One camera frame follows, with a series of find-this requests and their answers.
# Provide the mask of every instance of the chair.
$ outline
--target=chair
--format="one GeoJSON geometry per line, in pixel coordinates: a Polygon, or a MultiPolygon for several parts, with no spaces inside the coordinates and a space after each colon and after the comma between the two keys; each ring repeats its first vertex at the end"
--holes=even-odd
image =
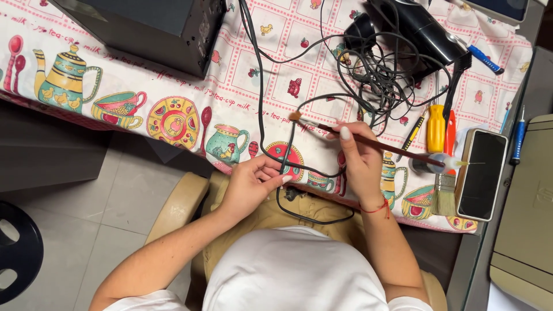
{"type": "Polygon", "coordinates": [[[0,219],[7,220],[19,233],[14,242],[0,230],[0,274],[11,269],[17,277],[7,288],[0,288],[0,305],[23,293],[33,283],[44,257],[42,236],[27,213],[8,202],[0,201],[0,219]]]}
{"type": "MultiPolygon", "coordinates": [[[[207,192],[208,195],[205,197],[201,216],[209,213],[210,206],[215,202],[219,188],[227,178],[226,175],[218,171],[213,172],[209,180],[192,173],[186,173],[167,198],[145,244],[189,223],[207,192]]],[[[447,311],[445,293],[438,279],[433,274],[422,270],[421,274],[432,309],[434,311],[447,311]]],[[[204,256],[201,252],[192,259],[190,276],[190,288],[185,304],[190,310],[199,311],[202,308],[207,287],[204,256]]]]}

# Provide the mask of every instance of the yellow screwdriver handle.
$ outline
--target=yellow screwdriver handle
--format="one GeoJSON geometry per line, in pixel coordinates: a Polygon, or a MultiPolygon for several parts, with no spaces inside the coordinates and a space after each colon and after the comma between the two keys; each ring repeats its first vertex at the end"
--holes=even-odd
{"type": "Polygon", "coordinates": [[[444,140],[446,132],[446,121],[442,115],[443,105],[432,105],[429,108],[430,118],[426,129],[426,144],[428,152],[444,152],[444,140]]]}

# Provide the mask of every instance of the tangled cable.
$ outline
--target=tangled cable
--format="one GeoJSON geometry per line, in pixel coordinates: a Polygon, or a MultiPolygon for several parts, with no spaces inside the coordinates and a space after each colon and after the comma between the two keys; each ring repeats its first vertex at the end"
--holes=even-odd
{"type": "MultiPolygon", "coordinates": [[[[320,7],[321,7],[320,31],[321,31],[322,39],[320,39],[317,42],[314,42],[313,44],[311,44],[309,47],[307,47],[307,49],[305,49],[303,51],[303,53],[299,54],[296,57],[293,57],[293,58],[291,58],[289,60],[285,60],[285,61],[277,61],[277,60],[274,60],[269,55],[267,55],[267,53],[265,53],[264,51],[259,49],[259,46],[257,44],[257,38],[255,37],[255,32],[254,32],[255,27],[253,25],[253,21],[252,21],[252,17],[250,15],[250,12],[248,10],[248,5],[246,3],[246,0],[238,0],[238,1],[239,1],[240,15],[241,15],[241,18],[242,18],[242,24],[244,25],[244,29],[246,31],[246,34],[247,34],[250,42],[253,45],[253,49],[255,51],[255,57],[257,58],[257,62],[258,62],[258,65],[259,65],[259,71],[260,71],[260,75],[259,75],[260,87],[259,87],[258,121],[259,121],[259,131],[260,131],[261,138],[260,138],[260,141],[259,141],[259,145],[260,145],[260,149],[262,150],[262,152],[265,155],[267,155],[269,158],[271,158],[273,160],[276,160],[276,161],[278,161],[279,163],[282,164],[282,166],[280,168],[280,174],[284,174],[284,170],[285,170],[286,167],[295,167],[295,168],[299,168],[299,169],[306,169],[306,170],[313,171],[313,172],[315,172],[317,174],[320,174],[321,176],[324,176],[324,177],[327,177],[327,178],[334,178],[334,177],[337,177],[337,176],[340,176],[341,174],[343,174],[346,171],[346,167],[344,166],[336,174],[328,175],[328,174],[323,173],[323,172],[321,172],[317,169],[314,169],[314,168],[311,168],[311,167],[308,167],[308,166],[305,166],[305,165],[301,165],[299,163],[293,163],[293,162],[288,161],[288,155],[291,152],[292,143],[293,143],[293,140],[294,140],[296,121],[294,121],[293,125],[292,125],[292,133],[290,135],[290,139],[288,140],[288,146],[287,146],[286,151],[284,153],[284,158],[282,158],[282,159],[277,158],[277,157],[269,154],[267,152],[267,150],[263,147],[263,141],[265,139],[265,128],[264,128],[264,124],[263,124],[263,114],[261,113],[263,111],[263,94],[264,94],[264,91],[263,91],[263,63],[262,63],[262,60],[261,60],[261,55],[266,57],[267,59],[269,59],[270,61],[272,61],[274,63],[283,64],[283,63],[287,63],[287,62],[290,62],[290,61],[293,61],[295,59],[298,59],[298,58],[302,57],[310,49],[312,49],[313,47],[317,46],[320,43],[324,43],[326,45],[327,49],[329,51],[332,51],[332,49],[330,49],[328,47],[328,44],[326,43],[326,40],[329,40],[333,37],[342,37],[342,38],[351,38],[351,39],[360,39],[360,40],[362,40],[363,43],[362,43],[360,51],[344,49],[338,55],[333,54],[333,56],[336,60],[336,63],[337,63],[338,75],[340,76],[340,79],[342,80],[342,82],[346,85],[346,88],[348,89],[349,93],[332,93],[332,94],[325,94],[325,95],[321,95],[321,96],[315,96],[315,97],[313,97],[311,99],[308,99],[307,101],[303,102],[302,104],[300,104],[298,106],[297,110],[301,109],[303,106],[307,105],[308,103],[319,100],[319,99],[326,99],[328,97],[340,97],[340,96],[349,97],[349,98],[354,99],[357,102],[357,104],[359,105],[359,109],[364,109],[367,112],[371,113],[371,122],[369,123],[369,126],[371,128],[373,128],[374,126],[378,126],[382,123],[384,124],[384,127],[383,127],[382,131],[380,131],[377,134],[377,136],[380,136],[380,135],[382,135],[382,133],[384,133],[384,131],[386,129],[386,126],[388,124],[388,119],[391,118],[392,120],[399,120],[401,118],[401,117],[393,118],[391,116],[392,110],[396,109],[400,105],[407,105],[407,107],[408,107],[407,111],[405,112],[405,114],[403,114],[403,116],[405,116],[410,111],[410,109],[412,107],[419,107],[419,106],[426,105],[427,103],[437,99],[439,96],[443,95],[447,91],[447,87],[446,87],[438,95],[428,99],[427,101],[424,101],[423,103],[420,103],[420,104],[417,104],[417,105],[413,103],[414,100],[415,100],[414,81],[413,81],[413,78],[408,76],[407,74],[409,72],[411,72],[413,69],[415,69],[415,67],[417,66],[417,64],[418,64],[418,62],[421,58],[424,58],[428,61],[432,61],[432,62],[438,64],[442,68],[442,70],[447,74],[447,78],[448,78],[448,81],[449,81],[448,85],[451,85],[451,75],[447,71],[445,66],[443,66],[438,60],[436,60],[436,59],[434,59],[430,56],[419,54],[419,52],[418,52],[417,48],[415,47],[415,45],[411,41],[407,40],[405,37],[403,37],[399,34],[399,30],[398,30],[399,29],[398,12],[397,12],[397,10],[395,9],[395,7],[392,3],[390,4],[390,6],[393,8],[393,11],[394,11],[394,14],[395,14],[395,25],[393,26],[394,32],[379,32],[379,33],[375,33],[375,34],[373,34],[373,35],[371,35],[367,38],[361,37],[361,34],[359,34],[359,36],[336,34],[336,35],[329,35],[327,37],[324,37],[323,30],[322,30],[322,9],[324,7],[325,0],[322,0],[322,3],[320,5],[320,7]],[[377,37],[384,36],[384,35],[395,38],[395,48],[394,48],[394,51],[392,53],[384,54],[384,50],[382,49],[382,47],[376,41],[377,37]],[[409,49],[410,49],[409,53],[399,51],[400,40],[401,40],[401,42],[403,42],[404,44],[406,44],[409,47],[409,49]],[[372,50],[372,44],[375,43],[375,42],[376,42],[375,45],[378,47],[378,50],[380,52],[380,56],[374,55],[374,52],[372,50]],[[352,67],[349,67],[349,64],[344,64],[342,62],[343,56],[347,55],[347,54],[352,54],[352,55],[354,55],[358,58],[358,60],[356,61],[356,63],[352,67]],[[411,67],[406,68],[406,69],[398,70],[398,62],[400,60],[406,60],[406,59],[412,59],[413,60],[413,65],[411,67]],[[392,69],[387,66],[387,63],[390,63],[390,62],[393,62],[393,68],[392,69]],[[355,90],[352,88],[352,86],[346,80],[345,74],[342,71],[343,69],[345,69],[346,75],[349,76],[352,80],[354,80],[356,82],[355,87],[357,87],[359,89],[358,92],[355,92],[355,90]],[[405,80],[407,82],[406,83],[407,88],[410,89],[410,93],[408,95],[404,92],[403,87],[399,84],[399,81],[401,81],[401,80],[405,80]],[[363,94],[364,93],[363,90],[366,90],[365,86],[368,86],[369,90],[371,91],[371,92],[366,92],[367,93],[367,94],[365,94],[366,98],[364,98],[364,94],[363,94]],[[368,98],[369,95],[373,98],[372,99],[373,103],[370,102],[370,99],[368,98]]],[[[280,209],[282,209],[282,211],[284,211],[284,212],[286,212],[286,213],[288,213],[292,216],[298,217],[298,218],[303,219],[303,220],[311,221],[311,222],[316,223],[316,224],[320,224],[320,225],[334,224],[336,222],[348,220],[351,217],[353,217],[353,215],[354,215],[353,208],[350,208],[351,212],[352,212],[350,216],[347,216],[347,217],[342,218],[342,219],[332,220],[332,221],[318,221],[318,220],[306,217],[304,215],[299,215],[297,213],[294,213],[294,212],[289,211],[289,210],[285,209],[284,207],[282,207],[282,205],[280,204],[280,201],[279,201],[279,194],[280,194],[280,188],[277,188],[277,190],[276,190],[276,203],[278,204],[280,209]]]]}

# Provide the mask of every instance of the beige chair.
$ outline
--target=beige chair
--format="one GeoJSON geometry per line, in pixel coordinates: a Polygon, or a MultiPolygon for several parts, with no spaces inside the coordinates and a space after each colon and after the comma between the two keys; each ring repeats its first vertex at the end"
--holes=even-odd
{"type": "MultiPolygon", "coordinates": [[[[209,195],[205,198],[202,216],[210,212],[210,206],[215,202],[217,192],[226,178],[226,175],[218,171],[215,171],[209,180],[193,173],[186,173],[167,198],[145,244],[188,224],[208,190],[209,195]]],[[[421,274],[432,309],[447,311],[445,293],[438,279],[422,270],[421,274]]],[[[190,288],[185,304],[192,311],[200,311],[207,287],[202,253],[192,259],[190,276],[190,288]]]]}

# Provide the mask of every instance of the black hair dryer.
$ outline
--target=black hair dryer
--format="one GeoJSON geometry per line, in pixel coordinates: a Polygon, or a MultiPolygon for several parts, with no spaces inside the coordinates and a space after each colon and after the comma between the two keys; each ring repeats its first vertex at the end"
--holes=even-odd
{"type": "MultiPolygon", "coordinates": [[[[398,12],[399,32],[411,41],[420,54],[431,56],[448,66],[458,61],[468,62],[470,67],[471,54],[461,47],[455,37],[445,31],[438,21],[420,4],[412,0],[369,0],[372,6],[395,28],[395,14],[392,6],[398,12]]],[[[441,68],[421,58],[424,66],[413,73],[415,82],[440,70],[441,68]]]]}

